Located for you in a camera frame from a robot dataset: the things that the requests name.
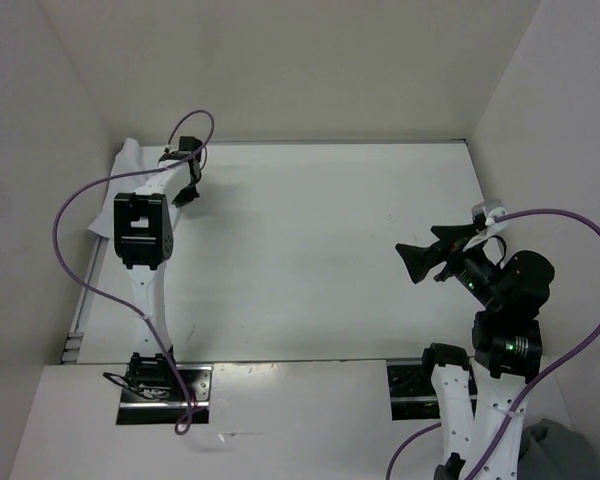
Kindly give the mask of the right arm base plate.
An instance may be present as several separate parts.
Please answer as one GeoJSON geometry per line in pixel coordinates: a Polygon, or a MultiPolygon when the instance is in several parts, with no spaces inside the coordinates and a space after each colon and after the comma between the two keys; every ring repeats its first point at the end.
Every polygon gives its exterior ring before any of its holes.
{"type": "Polygon", "coordinates": [[[437,398],[420,360],[388,362],[386,371],[393,421],[439,419],[437,398]]]}

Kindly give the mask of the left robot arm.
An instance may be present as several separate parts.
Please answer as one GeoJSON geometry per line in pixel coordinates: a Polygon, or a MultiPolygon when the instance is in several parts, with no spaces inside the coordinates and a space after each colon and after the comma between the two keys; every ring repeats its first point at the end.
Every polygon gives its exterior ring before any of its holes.
{"type": "Polygon", "coordinates": [[[182,136],[167,146],[159,171],[113,200],[114,250],[131,282],[133,306],[143,326],[120,385],[149,401],[183,399],[175,369],[165,304],[167,261],[174,252],[179,209],[199,197],[203,141],[182,136]]]}

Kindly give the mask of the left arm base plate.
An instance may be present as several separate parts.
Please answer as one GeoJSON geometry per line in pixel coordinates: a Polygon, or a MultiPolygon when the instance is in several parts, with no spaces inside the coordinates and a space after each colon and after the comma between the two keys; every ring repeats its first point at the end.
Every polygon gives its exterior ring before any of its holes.
{"type": "MultiPolygon", "coordinates": [[[[179,372],[192,400],[193,424],[207,424],[213,366],[211,364],[179,364],[179,372]]],[[[121,393],[116,424],[119,426],[171,425],[187,411],[187,402],[178,384],[171,391],[145,390],[141,395],[127,386],[121,393]]]]}

